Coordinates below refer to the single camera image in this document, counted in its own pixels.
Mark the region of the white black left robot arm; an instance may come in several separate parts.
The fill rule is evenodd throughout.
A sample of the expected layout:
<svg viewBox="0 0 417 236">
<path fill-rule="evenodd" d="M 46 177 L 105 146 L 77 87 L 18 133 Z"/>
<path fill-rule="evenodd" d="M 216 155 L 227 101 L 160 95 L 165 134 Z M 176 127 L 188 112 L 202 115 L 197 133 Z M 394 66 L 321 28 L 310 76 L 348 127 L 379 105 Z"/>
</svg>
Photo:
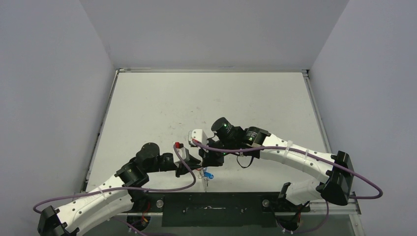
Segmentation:
<svg viewBox="0 0 417 236">
<path fill-rule="evenodd" d="M 173 153 L 160 153 L 155 143 L 146 143 L 119 170 L 92 191 L 72 197 L 60 207 L 40 211 L 37 231 L 41 236 L 82 236 L 113 216 L 147 205 L 149 173 L 174 171 L 177 177 L 193 173 L 202 166 L 181 143 L 173 144 Z"/>
</svg>

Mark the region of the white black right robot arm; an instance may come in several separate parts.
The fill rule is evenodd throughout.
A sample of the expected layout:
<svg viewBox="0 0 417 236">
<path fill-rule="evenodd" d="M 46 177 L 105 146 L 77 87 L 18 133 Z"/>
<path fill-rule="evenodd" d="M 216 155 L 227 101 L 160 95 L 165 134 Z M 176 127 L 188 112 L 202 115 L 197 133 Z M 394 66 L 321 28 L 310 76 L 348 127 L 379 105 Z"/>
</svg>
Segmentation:
<svg viewBox="0 0 417 236">
<path fill-rule="evenodd" d="M 281 209 L 290 211 L 297 205 L 319 199 L 338 206 L 348 204 L 354 178 L 349 154 L 309 150 L 255 126 L 233 126 L 224 117 L 214 122 L 211 131 L 217 140 L 208 138 L 202 129 L 194 129 L 188 135 L 189 144 L 199 148 L 203 167 L 222 166 L 224 156 L 233 154 L 275 161 L 312 177 L 283 184 L 278 197 Z"/>
</svg>

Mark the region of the silver metal key plate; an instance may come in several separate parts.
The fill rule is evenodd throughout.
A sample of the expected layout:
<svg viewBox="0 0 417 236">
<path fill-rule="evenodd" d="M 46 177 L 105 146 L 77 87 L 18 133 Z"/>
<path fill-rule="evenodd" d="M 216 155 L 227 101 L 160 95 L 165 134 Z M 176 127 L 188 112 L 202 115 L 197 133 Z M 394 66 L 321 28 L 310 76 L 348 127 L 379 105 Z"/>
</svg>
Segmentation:
<svg viewBox="0 0 417 236">
<path fill-rule="evenodd" d="M 206 177 L 207 169 L 208 169 L 208 167 L 201 167 L 201 168 L 197 169 L 199 171 L 198 177 L 201 180 L 203 192 L 207 191 L 208 182 L 209 182 L 209 178 Z"/>
</svg>

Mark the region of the blue key tag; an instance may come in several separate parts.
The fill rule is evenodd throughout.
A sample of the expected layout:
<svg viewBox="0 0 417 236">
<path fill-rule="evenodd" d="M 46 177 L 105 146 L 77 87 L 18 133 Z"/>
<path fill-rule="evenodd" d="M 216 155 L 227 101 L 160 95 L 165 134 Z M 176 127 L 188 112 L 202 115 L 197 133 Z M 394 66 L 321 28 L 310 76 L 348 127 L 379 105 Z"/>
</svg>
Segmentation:
<svg viewBox="0 0 417 236">
<path fill-rule="evenodd" d="M 208 172 L 204 172 L 204 178 L 207 178 L 207 179 L 213 179 L 214 178 L 214 175 L 213 174 L 211 174 L 211 173 L 208 173 Z"/>
</svg>

